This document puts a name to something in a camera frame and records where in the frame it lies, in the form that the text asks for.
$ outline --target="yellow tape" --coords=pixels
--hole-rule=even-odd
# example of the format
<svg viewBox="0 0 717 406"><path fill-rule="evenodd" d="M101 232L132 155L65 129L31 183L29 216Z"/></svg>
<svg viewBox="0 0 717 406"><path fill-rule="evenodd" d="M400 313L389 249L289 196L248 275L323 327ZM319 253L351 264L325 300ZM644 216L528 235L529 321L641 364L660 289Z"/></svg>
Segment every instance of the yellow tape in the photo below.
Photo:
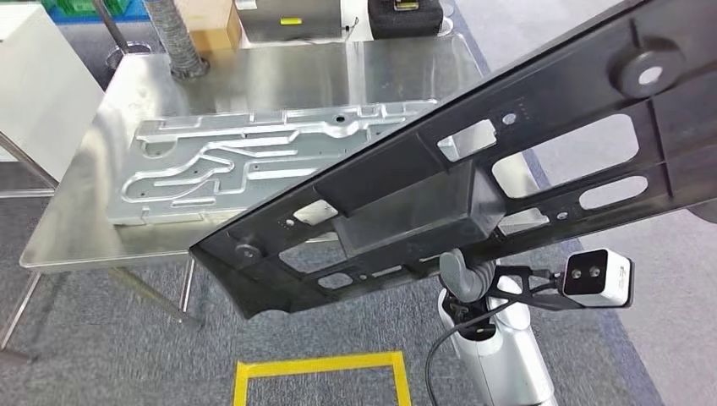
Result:
<svg viewBox="0 0 717 406"><path fill-rule="evenodd" d="M299 17L282 17L280 22L282 25L301 25L302 23Z"/></svg>
<svg viewBox="0 0 717 406"><path fill-rule="evenodd" d="M406 365L401 351L385 353L343 355L339 357L296 359L291 361L265 362L261 364L237 363L237 379L234 384L233 406L246 406L249 378L270 376L288 376L331 372L334 370L356 370L390 366L396 385L398 406L411 406L411 394L408 391Z"/></svg>

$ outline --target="flexible duct hose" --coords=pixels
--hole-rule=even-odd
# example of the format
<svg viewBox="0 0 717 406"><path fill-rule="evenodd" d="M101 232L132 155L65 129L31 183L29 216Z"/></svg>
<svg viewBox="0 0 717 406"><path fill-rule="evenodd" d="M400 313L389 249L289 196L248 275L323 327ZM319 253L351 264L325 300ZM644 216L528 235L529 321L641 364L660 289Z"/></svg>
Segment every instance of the flexible duct hose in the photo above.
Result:
<svg viewBox="0 0 717 406"><path fill-rule="evenodd" d="M147 13L169 54L172 75L192 79L206 74L209 65L200 58L187 26L173 0L144 0Z"/></svg>

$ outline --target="black cable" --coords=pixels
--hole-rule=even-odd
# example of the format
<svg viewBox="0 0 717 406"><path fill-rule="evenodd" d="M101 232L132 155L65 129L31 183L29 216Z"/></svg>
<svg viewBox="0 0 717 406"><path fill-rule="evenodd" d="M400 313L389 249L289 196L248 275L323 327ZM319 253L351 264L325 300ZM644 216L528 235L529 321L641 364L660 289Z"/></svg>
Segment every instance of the black cable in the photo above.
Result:
<svg viewBox="0 0 717 406"><path fill-rule="evenodd" d="M541 292L550 288L555 288L554 283L546 283L543 285L540 285L536 288L530 289L531 294L535 294L537 292ZM479 315L478 317L475 317L474 319L471 319L469 321L465 321L461 324L455 325L450 330L447 330L443 334L441 334L438 339L436 339L433 342L433 345L430 346L430 350L428 352L428 356L426 357L425 367L424 367L424 379L426 384L426 390L428 391L428 398L430 399L430 404L433 406L438 406L438 402L435 400L435 394L433 393L433 385L430 383L430 364L433 361L433 356L435 355L435 352L438 350L438 348L443 344L444 341L446 341L451 335L453 335L458 330L461 330L466 327L470 327L474 324L480 323L481 321L488 319L490 317L493 317L494 315L497 315L498 313L502 312L508 306L513 305L516 303L516 300L508 300L506 303L501 304L500 306L496 307L495 309L483 314Z"/></svg>

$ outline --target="white camera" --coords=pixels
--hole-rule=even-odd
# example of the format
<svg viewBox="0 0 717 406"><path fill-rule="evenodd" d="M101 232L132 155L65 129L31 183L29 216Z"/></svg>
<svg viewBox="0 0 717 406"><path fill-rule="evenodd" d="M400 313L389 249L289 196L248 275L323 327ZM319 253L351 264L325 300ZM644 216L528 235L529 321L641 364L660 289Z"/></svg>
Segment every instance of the white camera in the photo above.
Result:
<svg viewBox="0 0 717 406"><path fill-rule="evenodd" d="M602 249L570 255L562 293L586 307L628 307L632 303L633 263Z"/></svg>

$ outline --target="aluminum plate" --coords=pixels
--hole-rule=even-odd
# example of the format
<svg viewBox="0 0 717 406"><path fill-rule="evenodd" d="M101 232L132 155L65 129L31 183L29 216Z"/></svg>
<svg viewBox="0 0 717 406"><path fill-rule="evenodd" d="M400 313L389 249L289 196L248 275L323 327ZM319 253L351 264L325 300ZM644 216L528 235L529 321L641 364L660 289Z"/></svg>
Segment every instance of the aluminum plate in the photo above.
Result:
<svg viewBox="0 0 717 406"><path fill-rule="evenodd" d="M434 105L406 101L144 121L107 218L139 225L236 216Z"/></svg>

